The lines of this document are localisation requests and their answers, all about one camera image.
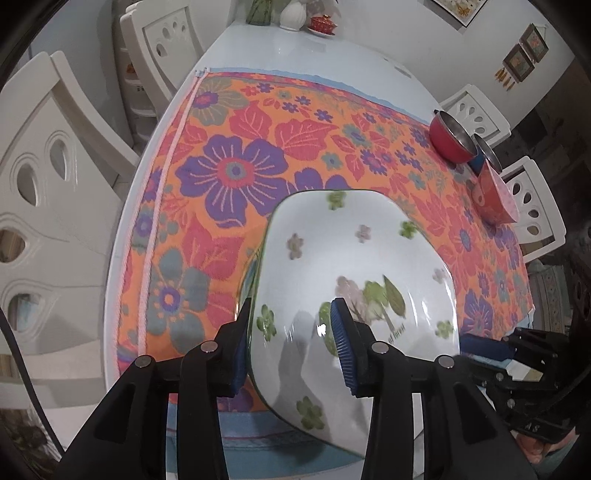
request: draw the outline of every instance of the white vase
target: white vase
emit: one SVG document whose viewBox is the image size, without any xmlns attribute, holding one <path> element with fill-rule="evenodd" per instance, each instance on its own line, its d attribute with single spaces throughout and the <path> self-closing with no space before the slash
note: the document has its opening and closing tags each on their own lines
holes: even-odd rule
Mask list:
<svg viewBox="0 0 591 480">
<path fill-rule="evenodd" d="M 279 26 L 285 30 L 298 31 L 306 23 L 306 5 L 300 0 L 291 0 L 279 17 Z"/>
</svg>

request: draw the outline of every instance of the wall decoration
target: wall decoration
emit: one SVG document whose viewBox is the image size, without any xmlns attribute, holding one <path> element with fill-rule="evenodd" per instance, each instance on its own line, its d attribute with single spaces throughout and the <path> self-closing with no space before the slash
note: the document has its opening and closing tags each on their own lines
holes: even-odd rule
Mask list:
<svg viewBox="0 0 591 480">
<path fill-rule="evenodd" d="M 433 0 L 467 27 L 486 0 Z"/>
<path fill-rule="evenodd" d="M 548 53 L 548 45 L 546 45 L 544 38 L 534 24 L 527 27 L 527 30 L 525 30 L 525 33 L 521 37 L 521 43 L 527 50 L 527 53 L 530 54 L 530 57 L 536 62 L 541 61 L 544 55 Z"/>
<path fill-rule="evenodd" d="M 505 57 L 503 64 L 509 70 L 511 76 L 518 82 L 523 82 L 535 68 L 534 63 L 519 44 L 511 49 Z"/>
</svg>

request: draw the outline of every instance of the small red container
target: small red container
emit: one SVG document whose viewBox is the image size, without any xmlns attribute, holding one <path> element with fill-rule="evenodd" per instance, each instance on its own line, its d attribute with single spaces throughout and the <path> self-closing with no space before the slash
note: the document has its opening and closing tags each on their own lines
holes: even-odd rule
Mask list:
<svg viewBox="0 0 591 480">
<path fill-rule="evenodd" d="M 325 33 L 327 35 L 334 35 L 333 30 L 337 27 L 337 24 L 330 19 L 329 15 L 322 15 L 322 17 L 312 17 L 311 21 L 312 23 L 310 28 L 312 30 Z"/>
<path fill-rule="evenodd" d="M 429 137 L 435 150 L 453 163 L 474 160 L 478 149 L 472 137 L 449 113 L 436 111 L 429 127 Z"/>
<path fill-rule="evenodd" d="M 519 222 L 519 210 L 509 187 L 487 161 L 472 190 L 472 200 L 478 215 L 491 225 Z"/>
</svg>

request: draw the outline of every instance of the floral tablecloth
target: floral tablecloth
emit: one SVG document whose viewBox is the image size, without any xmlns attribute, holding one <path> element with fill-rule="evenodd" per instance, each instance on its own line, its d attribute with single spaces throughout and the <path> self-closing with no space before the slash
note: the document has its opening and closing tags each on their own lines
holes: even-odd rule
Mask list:
<svg viewBox="0 0 591 480">
<path fill-rule="evenodd" d="M 392 198 L 449 266 L 461 333 L 500 338 L 533 306 L 513 230 L 473 208 L 473 173 L 439 157 L 428 126 L 329 82 L 203 73 L 151 160 L 120 281 L 120 372 L 143 353 L 182 355 L 232 321 L 268 215 L 308 189 Z M 250 383 L 220 402 L 264 408 Z"/>
</svg>

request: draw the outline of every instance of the white chair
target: white chair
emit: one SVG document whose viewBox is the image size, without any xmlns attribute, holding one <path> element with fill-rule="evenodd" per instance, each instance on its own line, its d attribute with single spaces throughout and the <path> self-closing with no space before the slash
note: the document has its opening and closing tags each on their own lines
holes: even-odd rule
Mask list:
<svg viewBox="0 0 591 480">
<path fill-rule="evenodd" d="M 520 244 L 531 244 L 553 239 L 547 245 L 528 253 L 524 261 L 545 255 L 564 245 L 566 228 L 554 196 L 538 165 L 529 157 L 523 157 L 501 173 L 517 202 L 520 219 L 515 234 Z"/>
<path fill-rule="evenodd" d="M 38 54 L 9 80 L 0 122 L 0 231 L 24 240 L 16 259 L 0 262 L 0 307 L 26 299 L 34 318 L 15 332 L 23 355 L 99 339 L 121 201 L 80 139 L 124 178 L 138 156 L 92 107 L 60 51 Z"/>
<path fill-rule="evenodd" d="M 203 55 L 191 5 L 191 0 L 142 0 L 120 20 L 129 58 L 158 116 Z"/>
<path fill-rule="evenodd" d="M 498 108 L 474 85 L 441 103 L 441 108 L 455 118 L 472 135 L 477 133 L 491 147 L 511 135 L 511 127 Z"/>
</svg>

